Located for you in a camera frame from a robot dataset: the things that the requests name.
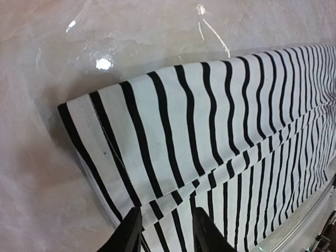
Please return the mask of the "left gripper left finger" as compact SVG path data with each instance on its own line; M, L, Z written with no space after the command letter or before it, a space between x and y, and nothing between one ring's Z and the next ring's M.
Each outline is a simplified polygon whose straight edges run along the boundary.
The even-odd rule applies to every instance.
M142 214L139 207L129 210L117 229L98 252L141 251Z

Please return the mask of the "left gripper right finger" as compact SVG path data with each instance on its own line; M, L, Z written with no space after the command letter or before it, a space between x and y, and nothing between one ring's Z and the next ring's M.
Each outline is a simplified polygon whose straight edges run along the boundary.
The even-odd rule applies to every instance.
M193 237L196 252L237 252L201 207L193 210Z

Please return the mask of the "black white striped garment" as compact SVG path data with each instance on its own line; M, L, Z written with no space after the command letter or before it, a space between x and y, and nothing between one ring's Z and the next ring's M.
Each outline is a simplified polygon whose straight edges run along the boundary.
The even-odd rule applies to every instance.
M335 46L176 65L58 106L114 225L142 213L142 251L193 251L201 207L250 251L328 180Z

